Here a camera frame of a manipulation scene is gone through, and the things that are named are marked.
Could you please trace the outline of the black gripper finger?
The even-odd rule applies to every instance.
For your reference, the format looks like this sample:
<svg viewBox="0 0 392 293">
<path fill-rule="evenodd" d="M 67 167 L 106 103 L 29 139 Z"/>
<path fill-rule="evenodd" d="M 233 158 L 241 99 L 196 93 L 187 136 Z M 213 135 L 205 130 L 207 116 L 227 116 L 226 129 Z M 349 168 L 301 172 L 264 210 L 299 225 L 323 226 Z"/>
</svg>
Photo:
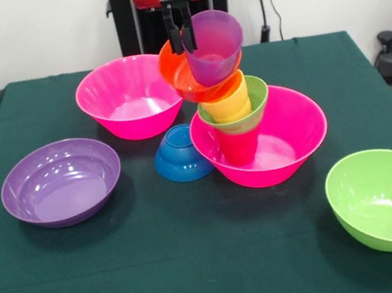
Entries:
<svg viewBox="0 0 392 293">
<path fill-rule="evenodd" d="M 174 23 L 172 15 L 172 7 L 170 4 L 166 4 L 162 7 L 162 16 L 164 25 L 166 26 L 166 33 L 168 34 L 169 43 L 171 45 L 171 51 L 174 54 L 180 55 L 183 51 L 182 38 L 180 36 L 180 29 Z"/>
<path fill-rule="evenodd" d="M 195 38 L 191 10 L 189 9 L 189 3 L 187 1 L 180 2 L 177 5 L 177 8 L 180 11 L 181 19 L 183 20 L 181 33 L 182 33 L 184 47 L 186 47 L 186 50 L 188 52 L 193 52 L 197 50 L 197 41 Z"/>
</svg>

